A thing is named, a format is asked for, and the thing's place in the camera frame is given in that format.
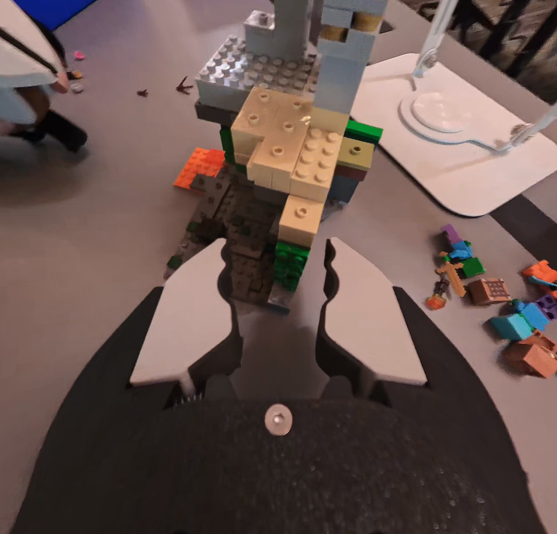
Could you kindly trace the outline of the grey desk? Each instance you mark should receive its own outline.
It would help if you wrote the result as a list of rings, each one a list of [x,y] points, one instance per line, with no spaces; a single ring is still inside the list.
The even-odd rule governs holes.
[[[48,429],[94,354],[149,292],[182,238],[198,197],[173,187],[195,147],[220,148],[176,91],[268,0],[98,0],[59,28],[85,92],[55,110],[88,133],[71,155],[57,142],[1,142],[1,533],[10,533]],[[147,89],[147,98],[136,91]],[[317,398],[315,362],[326,240],[338,237],[423,308],[445,224],[470,240],[489,277],[527,297],[533,255],[493,217],[447,214],[384,153],[350,204],[319,230],[289,315],[239,305],[239,397]]]

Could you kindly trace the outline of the toy brick building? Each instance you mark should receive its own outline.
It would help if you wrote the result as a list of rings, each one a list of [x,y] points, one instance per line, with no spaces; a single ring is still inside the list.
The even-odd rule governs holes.
[[[320,223],[351,199],[382,130],[350,113],[389,0],[272,0],[196,75],[196,148],[174,185],[202,194],[164,279],[226,238],[232,298],[288,312]]]

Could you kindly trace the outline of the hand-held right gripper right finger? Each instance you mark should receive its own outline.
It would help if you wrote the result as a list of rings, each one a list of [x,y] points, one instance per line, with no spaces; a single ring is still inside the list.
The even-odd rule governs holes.
[[[339,238],[327,240],[324,267],[319,368],[347,378],[351,387],[377,380],[424,386],[426,373],[390,280]]]

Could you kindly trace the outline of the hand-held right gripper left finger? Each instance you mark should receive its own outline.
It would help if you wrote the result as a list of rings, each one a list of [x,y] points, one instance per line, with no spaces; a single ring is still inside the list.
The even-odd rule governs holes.
[[[218,238],[166,281],[130,384],[204,389],[211,377],[237,370],[242,336],[232,290],[232,255]]]

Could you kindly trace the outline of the white book stand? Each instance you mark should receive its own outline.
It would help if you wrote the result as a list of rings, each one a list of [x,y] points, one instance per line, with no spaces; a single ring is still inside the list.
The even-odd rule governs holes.
[[[352,116],[383,128],[381,147],[442,206],[464,217],[497,209],[556,171],[556,143],[541,131],[556,105],[533,123],[477,88],[438,50],[458,0],[441,0],[419,54],[366,67]]]

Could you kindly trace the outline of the pile of small toy figures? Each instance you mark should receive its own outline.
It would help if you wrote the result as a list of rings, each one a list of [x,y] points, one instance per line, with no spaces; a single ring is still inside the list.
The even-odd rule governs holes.
[[[487,276],[472,244],[452,224],[444,225],[440,236],[443,250],[437,255],[438,280],[425,306],[440,310],[451,294],[469,299],[475,307],[501,306],[487,325],[507,342],[502,350],[507,365],[523,376],[556,376],[556,341],[545,332],[556,322],[556,269],[547,260],[526,267],[521,275],[541,295],[533,301],[513,298],[505,280]]]

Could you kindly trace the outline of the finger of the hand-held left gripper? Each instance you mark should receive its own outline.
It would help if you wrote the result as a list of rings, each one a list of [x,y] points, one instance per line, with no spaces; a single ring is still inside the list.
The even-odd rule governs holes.
[[[42,33],[29,16],[13,0],[1,0],[1,37],[5,36],[10,41],[8,33],[31,34]],[[59,60],[59,71],[62,63]]]
[[[1,89],[51,85],[59,74],[59,58],[43,33],[8,33],[1,37]]]

